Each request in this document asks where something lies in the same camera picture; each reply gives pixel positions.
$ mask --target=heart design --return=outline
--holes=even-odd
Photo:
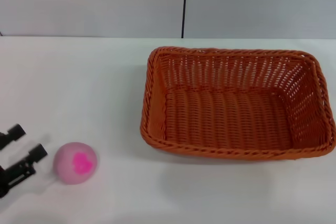
[[[88,160],[85,153],[77,152],[73,158],[72,163],[75,173],[82,175],[91,171],[93,164]]]

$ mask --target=wicker basket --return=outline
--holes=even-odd
[[[302,51],[158,48],[140,130],[155,148],[204,157],[297,159],[335,147],[324,76]]]

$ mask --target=ball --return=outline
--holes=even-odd
[[[94,174],[97,164],[97,155],[89,145],[73,142],[58,149],[54,171],[65,184],[76,185],[87,181]]]

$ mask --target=white table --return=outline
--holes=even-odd
[[[324,157],[238,162],[149,147],[139,125],[146,61],[158,46],[300,49],[315,55],[336,108],[336,40],[0,38],[0,130],[27,132],[3,167],[41,142],[37,175],[0,200],[1,224],[208,224],[336,222],[336,151]],[[86,183],[51,173],[58,147],[99,154]]]

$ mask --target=black clamp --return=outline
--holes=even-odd
[[[25,135],[25,131],[18,124],[8,130],[8,134],[0,133],[0,150],[12,141],[17,141]],[[28,156],[7,169],[0,166],[0,198],[4,197],[11,188],[20,184],[36,171],[33,163],[39,162],[48,153],[41,144],[28,152]]]

